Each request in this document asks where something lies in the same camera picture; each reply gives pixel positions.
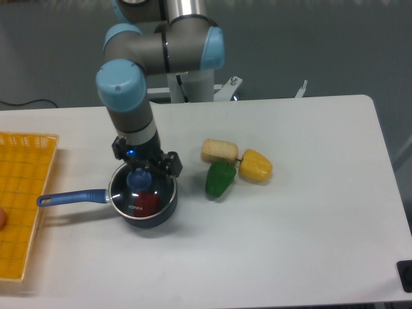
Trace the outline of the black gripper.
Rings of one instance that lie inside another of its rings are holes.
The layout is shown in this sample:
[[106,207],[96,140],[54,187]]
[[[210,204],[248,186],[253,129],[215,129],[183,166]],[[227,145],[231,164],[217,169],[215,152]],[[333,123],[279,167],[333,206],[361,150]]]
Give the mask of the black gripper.
[[177,152],[163,153],[158,136],[153,136],[140,145],[128,144],[126,137],[117,136],[111,146],[115,158],[123,160],[133,171],[148,167],[153,171],[162,170],[169,176],[179,177],[183,169]]

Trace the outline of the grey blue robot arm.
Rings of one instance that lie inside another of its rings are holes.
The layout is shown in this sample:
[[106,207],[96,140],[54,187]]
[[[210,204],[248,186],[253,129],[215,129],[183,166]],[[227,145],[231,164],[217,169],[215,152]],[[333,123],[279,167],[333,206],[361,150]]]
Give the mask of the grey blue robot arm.
[[117,131],[112,144],[115,158],[132,171],[142,168],[177,177],[182,164],[175,152],[161,150],[147,77],[221,68],[223,32],[209,18],[205,1],[113,1],[112,5],[121,22],[106,34],[96,85]]

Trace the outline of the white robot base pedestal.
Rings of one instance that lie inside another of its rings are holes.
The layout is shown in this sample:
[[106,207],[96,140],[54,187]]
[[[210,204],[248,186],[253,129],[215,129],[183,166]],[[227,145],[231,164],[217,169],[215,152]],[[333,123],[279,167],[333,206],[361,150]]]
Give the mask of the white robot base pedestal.
[[267,98],[302,98],[308,77],[289,77],[285,73],[217,71],[170,73],[148,78],[149,100],[156,103],[223,102]]

